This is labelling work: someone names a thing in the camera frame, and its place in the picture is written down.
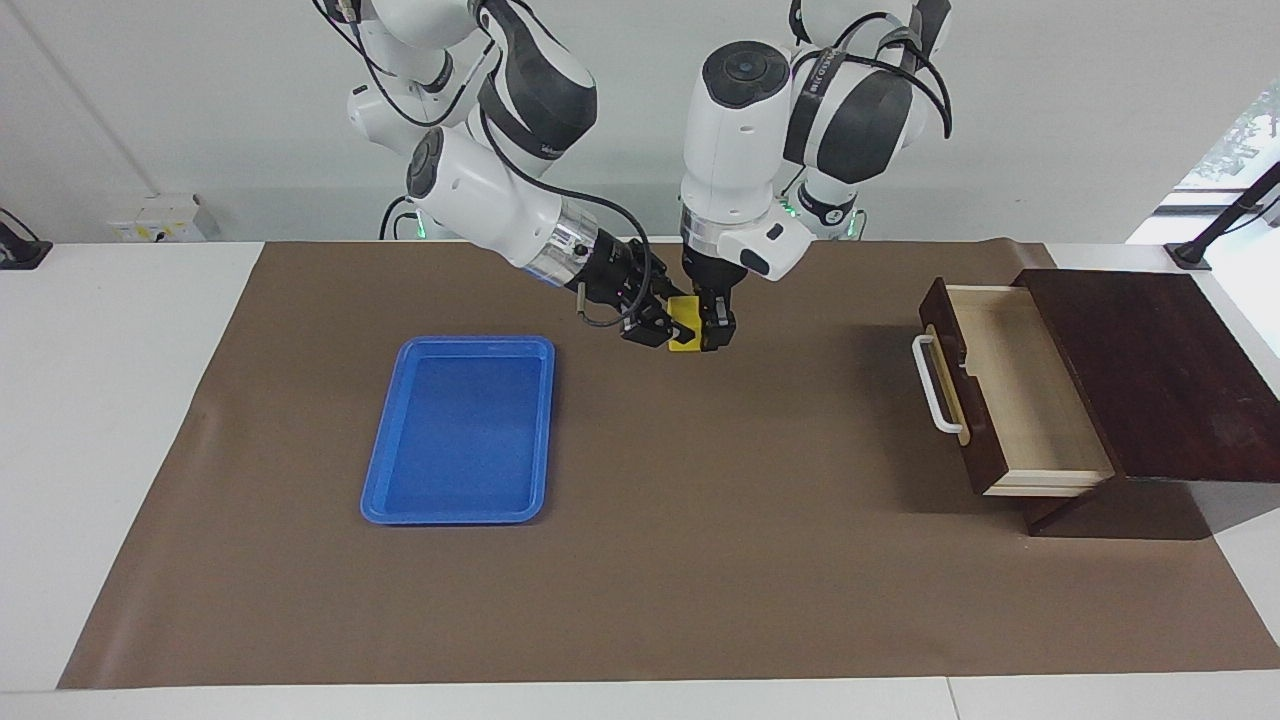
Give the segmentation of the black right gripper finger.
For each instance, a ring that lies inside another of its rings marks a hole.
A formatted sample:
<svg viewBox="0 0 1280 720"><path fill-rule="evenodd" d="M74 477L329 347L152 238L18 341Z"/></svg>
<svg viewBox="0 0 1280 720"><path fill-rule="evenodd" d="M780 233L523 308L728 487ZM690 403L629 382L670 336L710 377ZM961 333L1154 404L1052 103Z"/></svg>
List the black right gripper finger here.
<svg viewBox="0 0 1280 720"><path fill-rule="evenodd" d="M692 341L692 329L675 320L663 304L645 304L635 315L623 320L620 337L636 345L657 348L672 340L677 345Z"/></svg>

